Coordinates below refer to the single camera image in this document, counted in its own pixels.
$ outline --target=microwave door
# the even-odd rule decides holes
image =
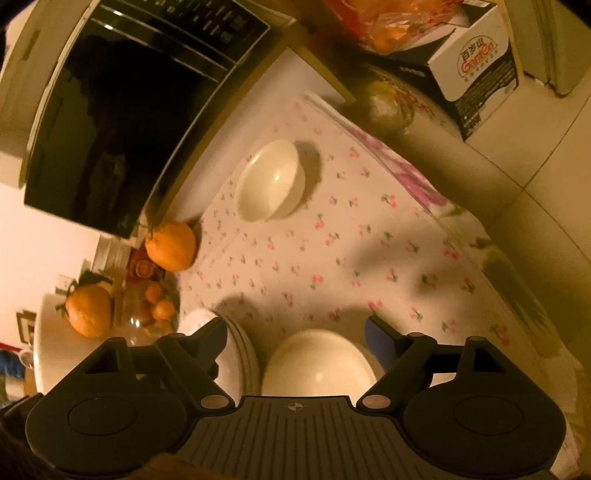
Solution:
[[[25,203],[129,237],[226,74],[157,31],[98,8],[47,102]]]

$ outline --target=blue object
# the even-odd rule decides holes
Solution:
[[[18,355],[6,350],[0,350],[0,375],[25,378],[25,366],[18,359]]]

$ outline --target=wall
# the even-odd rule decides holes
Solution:
[[[38,312],[58,274],[77,277],[100,235],[25,207],[23,196],[24,189],[0,184],[0,342],[9,345],[20,345],[16,312]]]

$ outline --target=cherry pattern tablecloth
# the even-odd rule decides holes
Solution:
[[[304,199],[288,218],[243,222],[234,207],[240,173],[280,138],[298,149]],[[454,235],[455,215],[457,207],[384,144],[318,98],[293,99],[269,118],[199,219],[197,260],[179,278],[181,314],[204,306],[239,322],[263,367],[283,339],[303,329],[326,328],[363,344],[372,312],[401,333],[420,331],[440,343],[481,335],[551,393],[554,380],[529,327],[477,265],[486,233],[470,252]],[[565,371],[576,368],[570,357],[563,363]],[[576,396],[577,382],[570,387]],[[570,429],[567,440],[561,476],[576,468]]]

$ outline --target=stack of plates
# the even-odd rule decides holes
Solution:
[[[180,319],[178,332],[191,335],[214,318],[219,317],[208,309],[197,309]],[[223,318],[228,326],[226,348],[216,359],[219,373],[216,383],[236,405],[243,395],[259,395],[261,373],[256,352],[246,332],[237,323]]]

